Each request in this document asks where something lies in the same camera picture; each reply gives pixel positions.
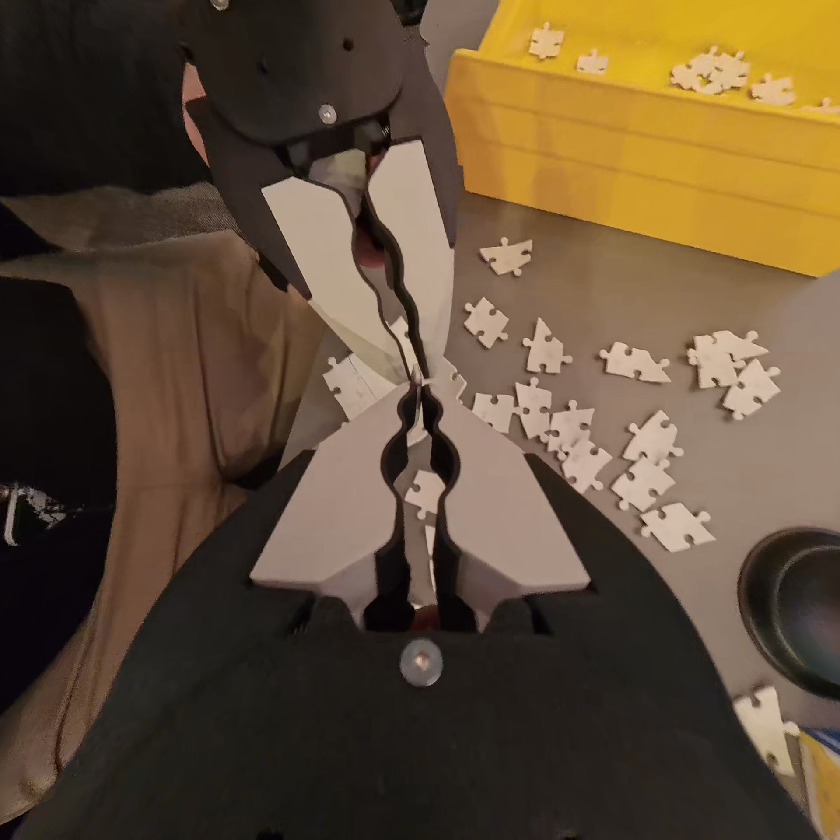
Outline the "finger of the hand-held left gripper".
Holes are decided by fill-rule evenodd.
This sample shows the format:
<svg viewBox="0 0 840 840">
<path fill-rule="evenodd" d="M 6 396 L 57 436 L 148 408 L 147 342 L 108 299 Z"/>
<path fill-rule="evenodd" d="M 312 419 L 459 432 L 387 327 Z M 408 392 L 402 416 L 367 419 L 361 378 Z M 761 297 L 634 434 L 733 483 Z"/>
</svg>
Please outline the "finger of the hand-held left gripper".
<svg viewBox="0 0 840 840">
<path fill-rule="evenodd" d="M 442 369 L 452 310 L 455 251 L 448 242 L 423 142 L 393 144 L 367 183 L 374 221 L 395 259 L 395 284 L 427 378 Z"/>
<path fill-rule="evenodd" d="M 261 190 L 312 309 L 379 375 L 405 382 L 403 352 L 387 328 L 380 297 L 354 257 L 354 220 L 337 190 L 289 177 Z"/>
</svg>

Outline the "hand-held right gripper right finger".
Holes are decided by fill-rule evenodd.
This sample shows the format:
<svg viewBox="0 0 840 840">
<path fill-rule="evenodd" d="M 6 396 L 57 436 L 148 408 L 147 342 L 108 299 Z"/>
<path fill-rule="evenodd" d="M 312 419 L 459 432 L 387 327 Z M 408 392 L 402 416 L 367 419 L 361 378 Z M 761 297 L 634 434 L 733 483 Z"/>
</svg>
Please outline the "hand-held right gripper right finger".
<svg viewBox="0 0 840 840">
<path fill-rule="evenodd" d="M 525 454 L 435 385 L 422 390 L 438 501 L 434 575 L 439 626 L 475 631 L 499 604 L 579 592 L 590 575 Z"/>
</svg>

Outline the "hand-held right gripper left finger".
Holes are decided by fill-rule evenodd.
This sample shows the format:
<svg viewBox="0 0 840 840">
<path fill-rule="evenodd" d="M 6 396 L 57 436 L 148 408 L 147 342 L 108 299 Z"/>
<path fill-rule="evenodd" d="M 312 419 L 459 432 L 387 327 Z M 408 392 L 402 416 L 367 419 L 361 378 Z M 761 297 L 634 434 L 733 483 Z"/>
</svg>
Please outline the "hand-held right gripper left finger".
<svg viewBox="0 0 840 840">
<path fill-rule="evenodd" d="M 411 568 L 395 483 L 417 418 L 418 385 L 410 382 L 321 441 L 252 582 L 340 599 L 366 629 L 410 628 Z"/>
</svg>

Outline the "joined puzzle ball section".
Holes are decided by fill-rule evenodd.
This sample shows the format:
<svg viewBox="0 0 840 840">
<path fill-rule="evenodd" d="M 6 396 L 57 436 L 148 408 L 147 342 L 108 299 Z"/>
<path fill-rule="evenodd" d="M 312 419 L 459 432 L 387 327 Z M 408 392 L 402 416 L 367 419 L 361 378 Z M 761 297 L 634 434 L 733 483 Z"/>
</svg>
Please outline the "joined puzzle ball section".
<svg viewBox="0 0 840 840">
<path fill-rule="evenodd" d="M 375 372 L 355 353 L 350 353 L 341 361 L 330 357 L 328 363 L 329 369 L 322 378 L 342 407 L 347 421 L 361 415 L 396 388 L 394 383 Z M 434 383 L 443 386 L 458 402 L 467 387 L 465 378 L 447 359 L 440 361 Z"/>
</svg>

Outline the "person's left forearm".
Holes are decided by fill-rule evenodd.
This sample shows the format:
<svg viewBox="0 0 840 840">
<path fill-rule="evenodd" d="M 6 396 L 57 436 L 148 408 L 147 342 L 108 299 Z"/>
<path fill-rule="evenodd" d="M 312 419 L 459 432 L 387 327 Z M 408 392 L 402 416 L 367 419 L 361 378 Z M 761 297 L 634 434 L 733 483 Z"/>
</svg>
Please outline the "person's left forearm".
<svg viewBox="0 0 840 840">
<path fill-rule="evenodd" d="M 208 180 L 182 114 L 179 2 L 1 2 L 1 193 Z"/>
</svg>

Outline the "black puzzle ball stand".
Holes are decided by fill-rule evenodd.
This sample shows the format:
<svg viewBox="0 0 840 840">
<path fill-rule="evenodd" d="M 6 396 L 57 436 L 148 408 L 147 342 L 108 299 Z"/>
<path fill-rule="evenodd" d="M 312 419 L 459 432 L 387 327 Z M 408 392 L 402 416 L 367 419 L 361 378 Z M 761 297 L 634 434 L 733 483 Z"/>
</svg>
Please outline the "black puzzle ball stand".
<svg viewBox="0 0 840 840">
<path fill-rule="evenodd" d="M 787 528 L 762 538 L 738 578 L 742 623 L 792 684 L 839 699 L 839 533 Z"/>
</svg>

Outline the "heap of white puzzle pieces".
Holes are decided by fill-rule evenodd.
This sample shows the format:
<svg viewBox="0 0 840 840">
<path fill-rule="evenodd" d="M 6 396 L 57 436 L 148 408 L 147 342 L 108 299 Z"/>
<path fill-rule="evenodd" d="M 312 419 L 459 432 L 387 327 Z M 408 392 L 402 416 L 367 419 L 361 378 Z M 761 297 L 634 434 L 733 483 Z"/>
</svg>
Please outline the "heap of white puzzle pieces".
<svg viewBox="0 0 840 840">
<path fill-rule="evenodd" d="M 556 59 L 560 56 L 563 43 L 564 31 L 545 22 L 532 31 L 528 54 L 540 61 Z M 729 54 L 720 52 L 714 45 L 687 62 L 673 66 L 668 74 L 668 84 L 682 91 L 710 97 L 745 90 L 751 101 L 778 108 L 788 108 L 796 103 L 791 77 L 773 77 L 766 73 L 760 80 L 749 83 L 750 71 L 751 65 L 744 59 L 743 50 Z"/>
</svg>

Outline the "blue puzzle box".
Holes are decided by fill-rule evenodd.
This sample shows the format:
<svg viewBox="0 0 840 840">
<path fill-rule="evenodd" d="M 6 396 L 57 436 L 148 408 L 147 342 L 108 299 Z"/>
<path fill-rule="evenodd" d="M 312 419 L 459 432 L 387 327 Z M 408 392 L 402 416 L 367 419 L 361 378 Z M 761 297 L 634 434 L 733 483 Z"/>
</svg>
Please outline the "blue puzzle box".
<svg viewBox="0 0 840 840">
<path fill-rule="evenodd" d="M 839 730 L 801 728 L 808 811 L 823 839 L 839 838 Z"/>
</svg>

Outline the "person's left hand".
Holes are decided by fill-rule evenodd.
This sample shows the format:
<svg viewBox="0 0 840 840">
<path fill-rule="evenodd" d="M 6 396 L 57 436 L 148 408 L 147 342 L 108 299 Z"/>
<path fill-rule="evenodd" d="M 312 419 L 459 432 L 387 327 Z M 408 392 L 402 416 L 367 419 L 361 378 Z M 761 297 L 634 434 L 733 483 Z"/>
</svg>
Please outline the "person's left hand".
<svg viewBox="0 0 840 840">
<path fill-rule="evenodd" d="M 355 217 L 353 252 L 359 265 L 366 268 L 382 268 L 385 264 L 385 248 L 374 230 L 373 216 L 367 199 L 367 186 L 383 156 L 384 153 L 364 157 L 359 210 Z"/>
</svg>

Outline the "person's tan trousers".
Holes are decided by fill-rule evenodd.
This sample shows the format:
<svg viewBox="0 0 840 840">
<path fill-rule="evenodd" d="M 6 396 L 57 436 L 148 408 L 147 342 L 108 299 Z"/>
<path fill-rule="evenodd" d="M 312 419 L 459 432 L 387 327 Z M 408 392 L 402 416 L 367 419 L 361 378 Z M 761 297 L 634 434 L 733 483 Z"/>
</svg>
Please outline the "person's tan trousers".
<svg viewBox="0 0 840 840">
<path fill-rule="evenodd" d="M 111 387 L 117 496 L 90 612 L 2 711 L 2 838 L 42 802 L 98 716 L 145 617 L 269 476 L 320 322 L 279 290 L 207 190 L 2 202 L 2 279 L 61 285 Z"/>
</svg>

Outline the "yellow plastic bin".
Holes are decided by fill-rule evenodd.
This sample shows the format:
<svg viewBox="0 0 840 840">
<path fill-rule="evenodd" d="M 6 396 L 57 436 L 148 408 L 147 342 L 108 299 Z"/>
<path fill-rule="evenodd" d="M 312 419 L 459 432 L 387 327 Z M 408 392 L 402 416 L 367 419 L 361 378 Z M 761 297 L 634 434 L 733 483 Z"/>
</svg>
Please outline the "yellow plastic bin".
<svg viewBox="0 0 840 840">
<path fill-rule="evenodd" d="M 564 31 L 560 56 L 528 53 Z M 839 263 L 839 3 L 499 2 L 445 100 L 468 191 L 821 277 Z M 669 85 L 743 50 L 796 103 Z"/>
</svg>

